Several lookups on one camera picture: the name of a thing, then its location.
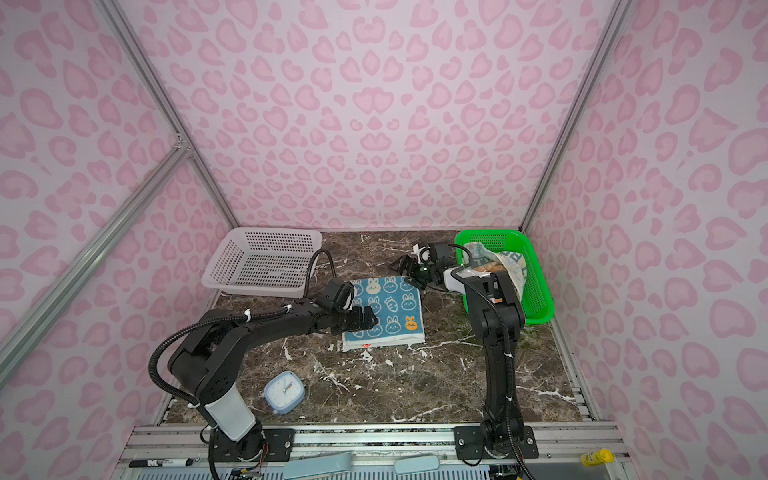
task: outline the black cable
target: black cable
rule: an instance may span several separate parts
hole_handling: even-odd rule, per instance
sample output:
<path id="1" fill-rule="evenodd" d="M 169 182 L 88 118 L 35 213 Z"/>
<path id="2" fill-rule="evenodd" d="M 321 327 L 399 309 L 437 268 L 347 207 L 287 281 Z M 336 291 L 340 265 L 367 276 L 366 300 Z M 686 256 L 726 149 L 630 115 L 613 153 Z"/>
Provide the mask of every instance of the black cable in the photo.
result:
<path id="1" fill-rule="evenodd" d="M 455 243 L 449 243 L 449 247 L 454 247 L 454 248 L 459 248 L 461 250 L 464 250 L 468 256 L 468 264 L 472 263 L 472 254 L 469 252 L 469 250 L 466 249 L 466 247 L 461 245 L 456 245 Z M 457 274 L 458 271 L 461 271 L 465 268 L 466 266 L 460 269 L 453 270 L 451 272 L 451 276 L 457 281 L 459 281 L 465 287 L 468 287 L 470 290 L 477 293 L 488 304 L 488 306 L 491 307 L 491 310 L 493 310 L 493 313 L 496 315 L 499 322 L 502 324 L 502 334 L 504 335 L 504 348 L 506 350 L 505 353 L 510 353 L 509 356 L 505 355 L 506 364 L 507 364 L 507 398 L 513 398 L 513 395 L 515 394 L 515 389 L 517 388 L 517 386 L 515 385 L 515 359 L 511 355 L 511 339 L 509 338 L 509 329 L 507 327 L 507 323 L 502 318 L 502 314 L 501 312 L 498 311 L 498 308 L 496 307 L 496 304 L 493 303 L 493 300 L 485 296 L 478 288 L 476 288 L 471 283 L 465 282 L 465 280 Z M 515 441 L 515 437 L 512 435 L 511 409 L 507 408 L 505 410 L 507 413 L 506 415 L 507 418 L 505 422 L 506 430 L 507 430 L 507 439 L 509 440 L 509 446 L 512 450 L 512 453 L 515 455 L 515 460 L 517 460 L 518 464 L 520 465 L 520 468 L 522 469 L 523 472 L 525 472 L 529 480 L 536 480 L 536 478 L 531 474 L 531 471 L 528 470 L 528 466 L 525 464 L 525 459 L 522 456 L 522 452 L 520 452 L 520 447 Z"/>
<path id="2" fill-rule="evenodd" d="M 208 445 L 208 441 L 203 437 L 203 432 L 205 432 L 205 429 L 208 428 L 208 425 L 204 426 L 202 430 L 200 430 L 200 441 L 206 445 Z"/>
<path id="3" fill-rule="evenodd" d="M 219 472 L 216 471 L 216 462 L 214 462 L 214 430 L 210 430 L 210 443 L 208 444 L 208 469 L 212 480 L 221 480 Z"/>
<path id="4" fill-rule="evenodd" d="M 424 252 L 429 253 L 429 248 L 428 247 L 424 247 L 421 250 L 419 250 L 419 260 L 422 263 L 427 263 L 427 262 L 429 262 L 429 258 L 427 260 L 424 260 L 424 257 L 422 257 L 422 253 L 424 253 Z"/>
<path id="5" fill-rule="evenodd" d="M 438 288 L 438 287 L 436 287 L 434 285 L 431 285 L 429 283 L 427 283 L 427 288 L 429 288 L 431 290 L 435 290 L 437 292 L 451 293 L 451 290 L 448 290 L 447 288 Z"/>
<path id="6" fill-rule="evenodd" d="M 258 313 L 256 315 L 252 315 L 251 319 L 267 319 L 271 318 L 273 316 L 279 316 L 283 315 L 288 311 L 287 308 L 283 307 L 280 310 L 276 310 L 273 312 L 266 312 L 266 313 Z M 217 325 L 219 323 L 226 323 L 226 322 L 242 322 L 244 320 L 247 320 L 248 317 L 244 315 L 240 316 L 217 316 L 214 318 L 201 320 L 198 323 L 195 323 L 193 325 L 189 325 L 184 327 L 183 329 L 179 330 L 178 332 L 174 333 L 173 335 L 169 336 L 163 342 L 157 346 L 157 348 L 152 352 L 152 356 L 149 358 L 149 378 L 152 380 L 152 382 L 157 385 L 160 389 L 164 390 L 165 392 L 170 393 L 173 396 L 178 397 L 179 399 L 184 400 L 185 402 L 189 402 L 192 405 L 196 406 L 198 405 L 198 401 L 194 396 L 190 395 L 189 393 L 185 392 L 184 390 L 180 390 L 174 386 L 172 386 L 170 383 L 163 380 L 163 377 L 160 376 L 160 373 L 157 371 L 157 362 L 160 360 L 161 355 L 163 355 L 163 352 L 171 346 L 174 342 L 179 340 L 181 337 L 187 335 L 189 332 L 193 332 L 194 330 L 204 328 L 206 326 L 212 326 Z"/>
<path id="7" fill-rule="evenodd" d="M 469 463 L 466 460 L 462 458 L 462 462 L 464 462 L 464 465 L 467 465 L 468 467 L 476 467 L 480 465 L 480 462 L 482 462 L 482 456 L 485 453 L 485 443 L 483 444 L 482 450 L 480 450 L 480 458 L 478 459 L 477 463 Z"/>
<path id="8" fill-rule="evenodd" d="M 333 278 L 336 278 L 336 268 L 333 266 L 333 257 L 331 257 L 331 253 L 324 248 L 317 250 L 315 253 L 312 254 L 312 257 L 310 258 L 309 266 L 306 268 L 306 277 L 304 278 L 303 298 L 307 298 L 307 296 L 310 294 L 310 279 L 312 278 L 312 268 L 315 265 L 315 260 L 317 260 L 317 257 L 319 257 L 321 253 L 324 253 L 326 254 L 326 256 L 328 256 L 328 263 L 331 266 L 331 276 L 333 276 Z"/>
<path id="9" fill-rule="evenodd" d="M 464 247 L 463 245 L 457 245 L 455 243 L 449 243 L 448 246 L 449 247 L 458 248 L 460 250 L 464 250 L 464 252 L 467 254 L 467 257 L 469 258 L 469 261 L 467 262 L 467 265 L 471 265 L 472 264 L 472 253 L 469 250 L 467 250 L 467 247 Z"/>

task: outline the metal bracket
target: metal bracket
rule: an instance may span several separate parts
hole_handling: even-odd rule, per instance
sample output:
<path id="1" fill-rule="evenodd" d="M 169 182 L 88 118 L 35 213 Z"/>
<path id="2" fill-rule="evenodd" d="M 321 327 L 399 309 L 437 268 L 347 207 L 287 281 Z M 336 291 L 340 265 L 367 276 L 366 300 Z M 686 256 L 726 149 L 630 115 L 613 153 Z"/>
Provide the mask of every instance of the metal bracket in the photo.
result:
<path id="1" fill-rule="evenodd" d="M 264 440 L 267 444 L 267 454 L 265 462 L 287 462 L 290 459 L 291 450 L 293 450 L 293 436 L 296 434 L 293 429 L 264 429 Z M 240 462 L 253 461 L 251 458 L 239 458 L 236 443 L 227 438 L 219 430 L 214 430 L 210 436 L 210 441 L 214 443 L 214 462 Z"/>
<path id="2" fill-rule="evenodd" d="M 455 427 L 453 429 L 455 438 L 456 457 L 460 460 L 478 460 L 480 458 L 492 459 L 485 453 L 485 437 L 482 427 Z M 538 447 L 536 438 L 533 435 L 533 429 L 528 425 L 523 426 L 523 441 L 519 442 L 520 451 L 523 457 L 538 458 Z"/>
<path id="3" fill-rule="evenodd" d="M 264 429 L 266 443 L 270 446 L 265 462 L 288 462 L 293 451 L 293 429 Z"/>

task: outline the green plastic basket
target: green plastic basket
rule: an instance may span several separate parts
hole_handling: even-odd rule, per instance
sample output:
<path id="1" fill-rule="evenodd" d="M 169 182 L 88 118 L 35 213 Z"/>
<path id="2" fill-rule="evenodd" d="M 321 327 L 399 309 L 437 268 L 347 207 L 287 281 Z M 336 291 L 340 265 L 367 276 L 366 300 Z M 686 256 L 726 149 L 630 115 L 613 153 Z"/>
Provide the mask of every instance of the green plastic basket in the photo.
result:
<path id="1" fill-rule="evenodd" d="M 523 310 L 527 324 L 546 323 L 554 316 L 554 302 L 549 287 L 544 280 L 544 273 L 536 258 L 531 241 L 517 230 L 464 230 L 456 235 L 458 245 L 480 242 L 491 252 L 518 252 L 525 257 L 528 266 L 528 279 L 523 289 Z M 456 253 L 462 262 L 462 251 Z M 467 297 L 464 297 L 464 310 L 467 310 Z"/>

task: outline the alarm clock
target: alarm clock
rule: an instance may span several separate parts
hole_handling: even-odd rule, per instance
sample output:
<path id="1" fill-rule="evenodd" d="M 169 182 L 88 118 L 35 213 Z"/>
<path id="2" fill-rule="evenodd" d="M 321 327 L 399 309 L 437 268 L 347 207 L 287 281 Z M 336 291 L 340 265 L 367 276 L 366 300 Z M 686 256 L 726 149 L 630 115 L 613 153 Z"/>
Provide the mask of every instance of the alarm clock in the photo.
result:
<path id="1" fill-rule="evenodd" d="M 304 400 L 304 384 L 296 373 L 280 373 L 264 387 L 264 399 L 278 415 L 285 415 Z"/>

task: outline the pink leopard print backdrop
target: pink leopard print backdrop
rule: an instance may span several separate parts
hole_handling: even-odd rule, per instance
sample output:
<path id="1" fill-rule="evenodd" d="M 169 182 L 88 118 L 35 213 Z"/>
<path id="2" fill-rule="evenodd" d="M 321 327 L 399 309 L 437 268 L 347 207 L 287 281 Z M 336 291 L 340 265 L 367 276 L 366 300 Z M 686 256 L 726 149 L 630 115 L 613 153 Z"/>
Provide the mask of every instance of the pink leopard print backdrop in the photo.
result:
<path id="1" fill-rule="evenodd" d="M 0 342 L 172 138 L 88 0 L 0 5 Z"/>
<path id="2" fill-rule="evenodd" d="M 641 478 L 768 477 L 767 16 L 641 2 L 534 225 Z"/>
<path id="3" fill-rule="evenodd" d="M 149 355 L 199 319 L 212 294 L 200 278 L 226 234 L 183 165 L 0 392 L 0 477 L 108 478 L 160 405 Z"/>
<path id="4" fill-rule="evenodd" d="M 240 222 L 517 226 L 611 0 L 122 2 Z"/>

